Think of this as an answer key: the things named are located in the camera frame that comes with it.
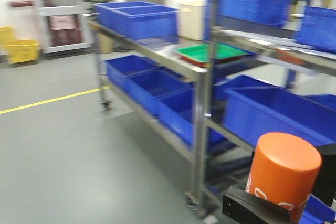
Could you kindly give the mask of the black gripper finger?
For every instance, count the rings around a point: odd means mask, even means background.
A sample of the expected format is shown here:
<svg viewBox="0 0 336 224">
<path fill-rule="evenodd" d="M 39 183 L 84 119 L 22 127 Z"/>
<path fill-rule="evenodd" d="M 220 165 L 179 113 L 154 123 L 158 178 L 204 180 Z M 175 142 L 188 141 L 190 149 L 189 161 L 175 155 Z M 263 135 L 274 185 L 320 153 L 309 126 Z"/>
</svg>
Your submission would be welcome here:
<svg viewBox="0 0 336 224">
<path fill-rule="evenodd" d="M 335 197 L 335 143 L 316 146 L 322 157 L 322 165 L 312 194 L 320 200 L 333 200 Z"/>
<path fill-rule="evenodd" d="M 291 223 L 287 209 L 234 186 L 223 194 L 222 213 L 237 223 Z"/>
</svg>

